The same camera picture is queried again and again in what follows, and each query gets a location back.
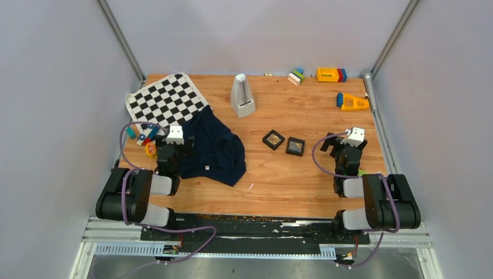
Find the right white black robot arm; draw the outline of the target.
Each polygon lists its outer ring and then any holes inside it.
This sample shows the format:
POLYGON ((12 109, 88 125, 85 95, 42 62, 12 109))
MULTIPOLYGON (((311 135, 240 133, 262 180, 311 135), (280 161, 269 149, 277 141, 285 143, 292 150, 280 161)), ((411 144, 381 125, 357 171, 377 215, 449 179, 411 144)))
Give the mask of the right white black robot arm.
POLYGON ((338 242, 348 242, 355 231, 396 233, 421 225, 420 209, 405 175, 360 173, 360 160, 366 145, 365 132, 357 128, 328 133, 315 143, 322 152, 329 151, 335 161, 334 171, 316 164, 333 177, 334 192, 340 198, 364 201, 362 208, 336 213, 331 226, 332 235, 338 242))

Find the black square frame stand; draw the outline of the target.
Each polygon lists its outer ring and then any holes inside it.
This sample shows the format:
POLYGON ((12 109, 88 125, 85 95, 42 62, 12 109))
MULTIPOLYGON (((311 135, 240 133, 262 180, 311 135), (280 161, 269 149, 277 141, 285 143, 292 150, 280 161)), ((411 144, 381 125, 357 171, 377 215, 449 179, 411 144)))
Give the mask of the black square frame stand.
POLYGON ((305 140, 289 137, 287 142, 286 154, 294 156, 303 156, 305 149, 305 140))

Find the navy blue garment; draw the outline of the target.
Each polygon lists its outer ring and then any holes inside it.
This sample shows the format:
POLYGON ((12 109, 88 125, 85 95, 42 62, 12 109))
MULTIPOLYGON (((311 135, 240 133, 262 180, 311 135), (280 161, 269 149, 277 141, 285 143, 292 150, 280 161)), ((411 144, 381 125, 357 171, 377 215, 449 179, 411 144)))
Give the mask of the navy blue garment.
POLYGON ((208 105, 183 123, 186 138, 194 138, 192 155, 180 163, 182 178, 206 177, 230 187, 245 174, 245 147, 208 105))

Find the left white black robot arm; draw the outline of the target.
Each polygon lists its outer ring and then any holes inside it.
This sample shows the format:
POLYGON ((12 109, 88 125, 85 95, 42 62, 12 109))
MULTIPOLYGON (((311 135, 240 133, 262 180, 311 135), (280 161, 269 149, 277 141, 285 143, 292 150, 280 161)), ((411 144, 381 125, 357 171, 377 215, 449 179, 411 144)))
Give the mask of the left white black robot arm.
POLYGON ((157 137, 157 171, 114 167, 97 200, 99 219, 156 226, 164 240, 178 233, 174 210, 149 203, 151 195, 173 196, 180 185, 181 160, 192 155, 193 136, 157 137))

